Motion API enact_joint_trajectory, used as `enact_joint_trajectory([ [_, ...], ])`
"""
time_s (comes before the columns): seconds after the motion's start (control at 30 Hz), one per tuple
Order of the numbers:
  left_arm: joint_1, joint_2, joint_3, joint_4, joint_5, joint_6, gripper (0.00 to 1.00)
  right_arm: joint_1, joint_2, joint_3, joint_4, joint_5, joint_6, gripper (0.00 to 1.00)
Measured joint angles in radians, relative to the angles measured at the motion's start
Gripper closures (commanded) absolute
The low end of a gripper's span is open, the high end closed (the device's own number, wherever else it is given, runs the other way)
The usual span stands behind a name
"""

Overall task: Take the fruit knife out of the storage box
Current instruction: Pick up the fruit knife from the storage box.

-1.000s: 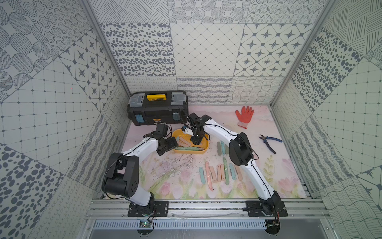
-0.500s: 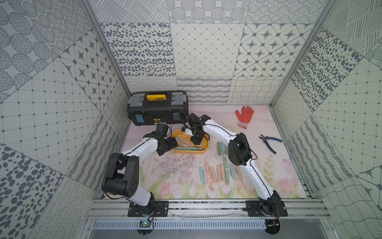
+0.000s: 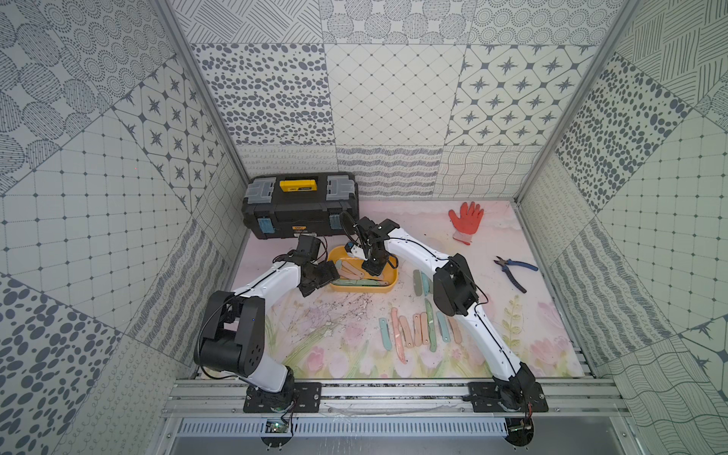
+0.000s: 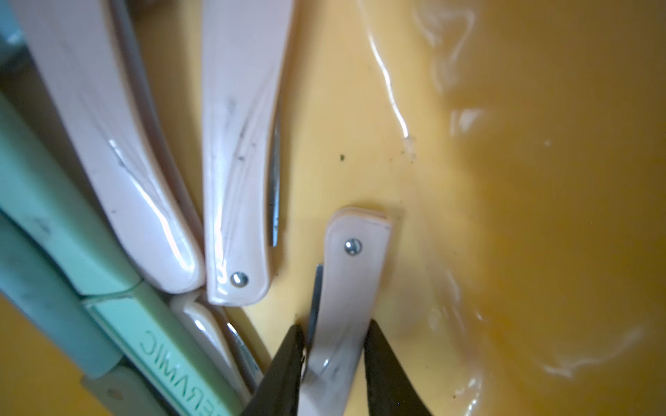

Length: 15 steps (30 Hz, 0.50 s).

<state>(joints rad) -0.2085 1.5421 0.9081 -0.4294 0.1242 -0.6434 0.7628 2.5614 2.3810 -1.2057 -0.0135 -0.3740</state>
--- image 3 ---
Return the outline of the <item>green folding fruit knife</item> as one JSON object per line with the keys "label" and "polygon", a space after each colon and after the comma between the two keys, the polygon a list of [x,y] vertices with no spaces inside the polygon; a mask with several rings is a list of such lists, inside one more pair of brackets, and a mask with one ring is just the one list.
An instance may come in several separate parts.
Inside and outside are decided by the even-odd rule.
{"label": "green folding fruit knife", "polygon": [[425,299],[425,305],[426,305],[426,314],[428,315],[428,334],[430,335],[430,345],[428,345],[428,348],[430,348],[430,352],[434,353],[437,350],[435,315],[434,315],[434,311],[433,311],[433,306],[428,299]]}

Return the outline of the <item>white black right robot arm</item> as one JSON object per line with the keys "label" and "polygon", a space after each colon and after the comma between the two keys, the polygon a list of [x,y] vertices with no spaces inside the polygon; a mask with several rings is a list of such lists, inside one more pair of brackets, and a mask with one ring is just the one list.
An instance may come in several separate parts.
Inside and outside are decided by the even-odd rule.
{"label": "white black right robot arm", "polygon": [[345,212],[340,223],[349,238],[348,253],[362,259],[362,268],[370,275],[378,276],[387,265],[405,261],[431,276],[435,305],[468,329],[493,376],[502,407],[523,409],[536,379],[508,347],[485,311],[478,308],[485,294],[477,286],[466,258],[461,254],[447,256],[426,246],[390,219],[377,224],[367,217],[356,220]]}

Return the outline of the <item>teal lettered fruit knife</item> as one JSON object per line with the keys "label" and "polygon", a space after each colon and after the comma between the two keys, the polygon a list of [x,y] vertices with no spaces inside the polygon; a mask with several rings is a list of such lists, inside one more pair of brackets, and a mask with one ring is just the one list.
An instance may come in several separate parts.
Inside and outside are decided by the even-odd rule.
{"label": "teal lettered fruit knife", "polygon": [[421,274],[423,295],[428,296],[431,293],[430,278],[428,278],[428,276],[424,272],[420,272],[420,274]]}

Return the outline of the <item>yellow plastic storage tray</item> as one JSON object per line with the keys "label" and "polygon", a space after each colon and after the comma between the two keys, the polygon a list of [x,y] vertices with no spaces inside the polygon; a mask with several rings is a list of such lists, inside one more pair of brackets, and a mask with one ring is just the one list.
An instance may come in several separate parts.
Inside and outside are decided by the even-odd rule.
{"label": "yellow plastic storage tray", "polygon": [[337,246],[328,255],[339,273],[339,279],[330,286],[337,292],[388,293],[398,281],[398,271],[385,265],[380,275],[372,275],[362,268],[364,261],[348,254],[344,246]]}

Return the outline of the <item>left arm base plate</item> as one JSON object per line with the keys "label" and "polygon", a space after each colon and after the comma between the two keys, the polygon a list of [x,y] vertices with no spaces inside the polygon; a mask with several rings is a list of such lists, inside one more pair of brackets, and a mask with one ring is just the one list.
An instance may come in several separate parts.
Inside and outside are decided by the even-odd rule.
{"label": "left arm base plate", "polygon": [[244,413],[317,413],[320,410],[322,383],[294,382],[284,385],[280,392],[249,389],[246,392]]}

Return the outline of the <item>pink folding fruit knife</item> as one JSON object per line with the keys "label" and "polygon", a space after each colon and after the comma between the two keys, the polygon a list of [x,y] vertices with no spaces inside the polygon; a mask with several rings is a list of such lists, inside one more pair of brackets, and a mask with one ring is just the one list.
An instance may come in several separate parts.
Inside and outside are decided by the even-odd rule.
{"label": "pink folding fruit knife", "polygon": [[413,348],[414,342],[413,342],[413,335],[411,334],[409,320],[404,316],[400,316],[399,325],[400,325],[400,330],[401,330],[403,338],[404,338],[405,346],[407,348]]}

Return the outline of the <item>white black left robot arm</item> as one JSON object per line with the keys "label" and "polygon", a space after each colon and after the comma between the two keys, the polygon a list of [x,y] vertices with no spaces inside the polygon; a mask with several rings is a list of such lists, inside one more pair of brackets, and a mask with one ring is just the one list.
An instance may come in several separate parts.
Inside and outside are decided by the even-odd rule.
{"label": "white black left robot arm", "polygon": [[307,297],[339,278],[324,259],[322,239],[303,235],[292,250],[274,258],[269,270],[250,284],[216,291],[199,329],[193,360],[201,370],[232,373],[269,394],[281,394],[292,381],[288,367],[265,350],[265,315],[291,291]]}

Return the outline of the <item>mint folding knife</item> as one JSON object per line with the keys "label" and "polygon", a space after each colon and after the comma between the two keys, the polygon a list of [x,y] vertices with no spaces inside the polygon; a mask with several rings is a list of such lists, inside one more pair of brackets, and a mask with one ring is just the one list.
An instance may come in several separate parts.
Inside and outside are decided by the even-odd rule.
{"label": "mint folding knife", "polygon": [[379,329],[381,333],[381,339],[383,347],[386,351],[390,352],[392,350],[392,339],[390,336],[390,325],[386,318],[380,318],[378,320],[379,322]]}

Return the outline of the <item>long coral fruit knife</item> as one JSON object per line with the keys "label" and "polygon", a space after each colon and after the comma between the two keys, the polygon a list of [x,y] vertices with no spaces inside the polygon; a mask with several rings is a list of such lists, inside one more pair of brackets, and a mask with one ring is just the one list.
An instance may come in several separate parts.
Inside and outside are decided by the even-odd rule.
{"label": "long coral fruit knife", "polygon": [[402,332],[401,332],[399,314],[398,314],[398,310],[394,307],[391,310],[391,318],[392,318],[392,333],[394,334],[395,351],[396,351],[399,361],[402,364],[406,364],[407,360],[406,360],[406,356],[405,356],[405,349],[404,349],[403,337],[402,337]]}

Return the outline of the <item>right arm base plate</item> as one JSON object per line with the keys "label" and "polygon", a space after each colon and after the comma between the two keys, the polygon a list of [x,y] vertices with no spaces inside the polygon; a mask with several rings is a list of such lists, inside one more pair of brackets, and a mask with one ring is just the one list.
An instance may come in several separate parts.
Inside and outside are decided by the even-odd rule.
{"label": "right arm base plate", "polygon": [[468,383],[464,401],[472,405],[476,413],[547,413],[549,405],[540,383],[535,382],[525,391],[516,386],[502,386],[496,382],[477,381]]}

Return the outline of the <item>teal folding fruit knife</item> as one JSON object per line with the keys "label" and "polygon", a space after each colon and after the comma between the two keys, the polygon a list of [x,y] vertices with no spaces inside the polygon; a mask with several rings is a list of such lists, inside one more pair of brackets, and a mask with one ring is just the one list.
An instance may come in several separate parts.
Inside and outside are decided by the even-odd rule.
{"label": "teal folding fruit knife", "polygon": [[450,343],[451,335],[450,335],[450,329],[449,329],[449,321],[447,320],[447,317],[441,312],[438,312],[436,314],[436,317],[437,317],[438,326],[440,329],[440,333],[441,333],[443,342]]}

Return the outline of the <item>sage green fruit knife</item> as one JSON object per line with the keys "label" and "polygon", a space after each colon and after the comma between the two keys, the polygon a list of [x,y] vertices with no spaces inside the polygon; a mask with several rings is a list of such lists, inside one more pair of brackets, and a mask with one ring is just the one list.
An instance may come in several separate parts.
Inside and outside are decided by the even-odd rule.
{"label": "sage green fruit knife", "polygon": [[415,295],[417,297],[421,297],[424,292],[423,276],[422,272],[418,269],[415,269],[415,271],[413,271],[413,287]]}

